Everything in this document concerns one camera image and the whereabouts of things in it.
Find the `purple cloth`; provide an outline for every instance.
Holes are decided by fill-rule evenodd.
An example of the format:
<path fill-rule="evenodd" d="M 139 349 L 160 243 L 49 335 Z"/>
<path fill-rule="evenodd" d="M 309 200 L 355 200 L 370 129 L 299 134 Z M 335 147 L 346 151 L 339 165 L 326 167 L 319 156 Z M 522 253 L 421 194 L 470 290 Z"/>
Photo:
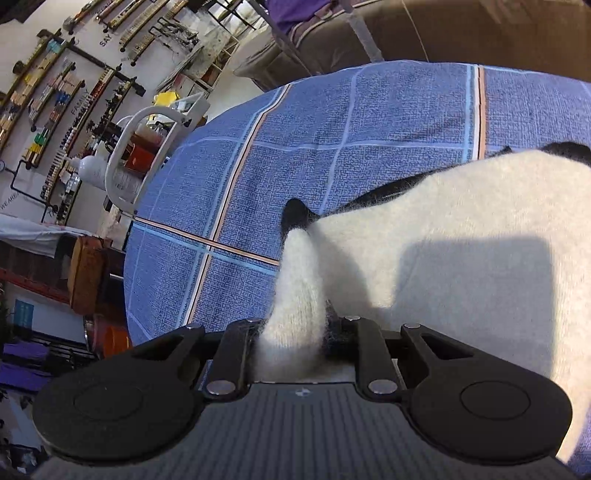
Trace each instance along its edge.
<path fill-rule="evenodd" d="M 18 340 L 17 343 L 5 343 L 4 353 L 29 360 L 43 361 L 49 354 L 49 347 L 40 343 Z"/>
<path fill-rule="evenodd" d="M 33 392 L 41 390 L 51 380 L 51 375 L 40 370 L 19 367 L 7 363 L 0 364 L 0 383 Z"/>
<path fill-rule="evenodd" d="M 283 33 L 314 16 L 330 0 L 267 0 L 269 15 Z"/>

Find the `silver rivet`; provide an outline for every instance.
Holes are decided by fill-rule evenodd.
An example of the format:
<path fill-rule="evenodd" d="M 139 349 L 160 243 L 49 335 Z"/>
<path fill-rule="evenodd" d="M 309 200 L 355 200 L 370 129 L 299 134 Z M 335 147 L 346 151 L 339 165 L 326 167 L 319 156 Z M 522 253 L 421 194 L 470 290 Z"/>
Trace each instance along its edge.
<path fill-rule="evenodd" d="M 207 391 L 211 395 L 228 395 L 236 390 L 236 385 L 228 380 L 215 380 L 207 384 Z"/>
<path fill-rule="evenodd" d="M 374 380 L 370 382 L 368 388 L 373 393 L 376 393 L 378 395 L 388 395 L 390 393 L 396 392 L 398 386 L 392 380 L 380 378 L 379 380 Z"/>

